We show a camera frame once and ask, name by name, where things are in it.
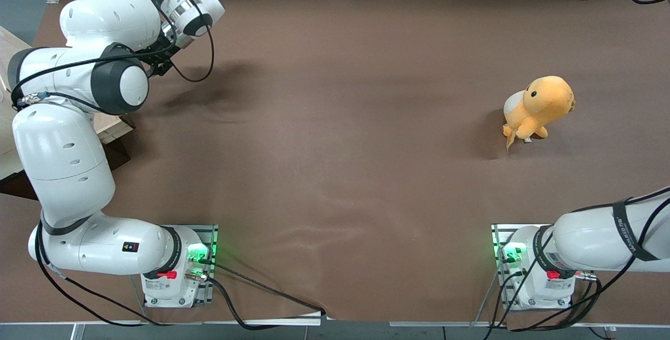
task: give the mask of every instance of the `cable connector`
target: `cable connector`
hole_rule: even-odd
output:
[[[192,273],[184,273],[184,278],[186,278],[186,280],[206,282],[207,280],[209,280],[209,275],[205,274],[205,273],[197,273],[196,271],[193,271]]]
[[[590,273],[585,273],[584,271],[577,271],[575,273],[575,278],[579,280],[584,280],[586,282],[596,282],[598,281],[598,276]]]
[[[41,102],[43,99],[46,99],[48,97],[51,97],[48,92],[39,92],[39,93],[33,93],[33,94],[28,94],[22,98],[20,98],[18,101],[16,101],[16,104],[19,107],[26,107],[30,105],[34,105],[38,102]]]

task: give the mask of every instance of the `red button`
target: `red button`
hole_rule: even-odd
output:
[[[177,271],[168,271],[168,273],[157,273],[156,276],[158,277],[167,277],[168,280],[174,280],[177,278]]]
[[[550,280],[555,280],[561,277],[561,274],[558,271],[546,271],[546,277]]]

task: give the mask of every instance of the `plush toy tail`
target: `plush toy tail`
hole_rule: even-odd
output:
[[[514,143],[514,139],[517,137],[517,130],[512,130],[512,132],[507,135],[507,152],[509,153],[509,147]]]

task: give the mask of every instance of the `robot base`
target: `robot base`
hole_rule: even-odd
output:
[[[211,284],[184,278],[185,273],[210,273],[210,266],[195,262],[201,257],[214,260],[218,226],[171,225],[182,241],[182,252],[175,278],[161,276],[149,279],[141,276],[144,291],[144,306],[165,308],[188,308],[211,303]]]
[[[509,302],[517,290],[519,294],[514,302],[511,302],[511,311],[535,310],[535,309],[565,309],[570,304],[574,292],[575,278],[550,279],[546,271],[538,263],[531,269],[535,259],[533,240],[538,232],[537,226],[523,226],[513,233],[507,244],[498,250],[500,260],[515,259],[511,263],[501,263],[503,277],[521,271],[530,271],[521,289],[521,281],[524,276],[515,276],[510,279],[505,287],[505,302]]]

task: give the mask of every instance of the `green led light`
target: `green led light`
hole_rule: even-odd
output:
[[[207,246],[204,244],[192,244],[188,246],[186,252],[188,254],[189,259],[198,262],[201,259],[207,257],[209,250],[207,249]]]

